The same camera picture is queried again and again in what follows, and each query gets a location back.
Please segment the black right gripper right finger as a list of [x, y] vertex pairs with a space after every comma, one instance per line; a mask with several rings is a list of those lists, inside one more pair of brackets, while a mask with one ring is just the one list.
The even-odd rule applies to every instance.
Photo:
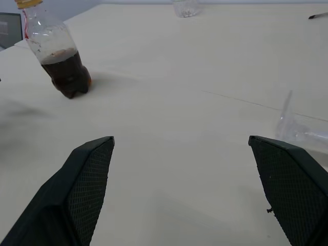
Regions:
[[328, 171], [305, 149], [250, 136], [267, 201], [292, 246], [328, 246]]

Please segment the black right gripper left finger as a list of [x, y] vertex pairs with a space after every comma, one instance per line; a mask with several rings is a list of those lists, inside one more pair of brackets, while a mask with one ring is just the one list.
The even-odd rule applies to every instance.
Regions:
[[114, 137], [74, 149], [37, 191], [0, 246], [90, 246], [104, 203]]

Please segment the cola bottle with yellow cap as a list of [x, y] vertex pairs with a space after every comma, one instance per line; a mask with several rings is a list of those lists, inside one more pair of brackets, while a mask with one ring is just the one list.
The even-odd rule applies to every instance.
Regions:
[[92, 79], [67, 26], [42, 6], [43, 0], [15, 2], [24, 14], [25, 40], [54, 87], [69, 99], [86, 94]]

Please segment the dark monitor screen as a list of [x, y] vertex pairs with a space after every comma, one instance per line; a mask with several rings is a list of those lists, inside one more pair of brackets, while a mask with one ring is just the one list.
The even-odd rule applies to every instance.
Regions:
[[18, 13], [0, 12], [0, 51], [23, 40], [22, 17]]

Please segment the clear glass with white beads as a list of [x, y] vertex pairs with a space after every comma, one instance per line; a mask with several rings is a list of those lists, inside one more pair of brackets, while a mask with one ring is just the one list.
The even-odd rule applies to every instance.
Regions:
[[172, 0], [177, 17], [192, 17], [199, 12], [198, 0]]

